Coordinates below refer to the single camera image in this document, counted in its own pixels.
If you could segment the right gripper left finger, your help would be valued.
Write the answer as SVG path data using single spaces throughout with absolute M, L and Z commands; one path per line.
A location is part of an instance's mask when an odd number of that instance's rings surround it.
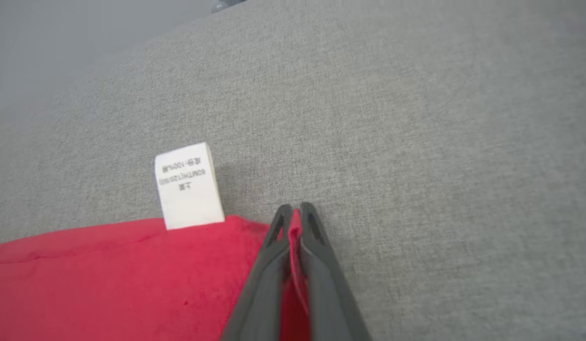
M 293 208 L 275 213 L 242 292 L 222 333 L 222 341 L 277 341 L 290 246 L 287 239 Z

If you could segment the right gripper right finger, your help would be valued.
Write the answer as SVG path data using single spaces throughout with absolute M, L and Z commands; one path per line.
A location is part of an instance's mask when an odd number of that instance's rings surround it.
M 316 207 L 303 202 L 300 218 L 302 270 L 308 282 L 311 340 L 370 341 L 372 337 Z

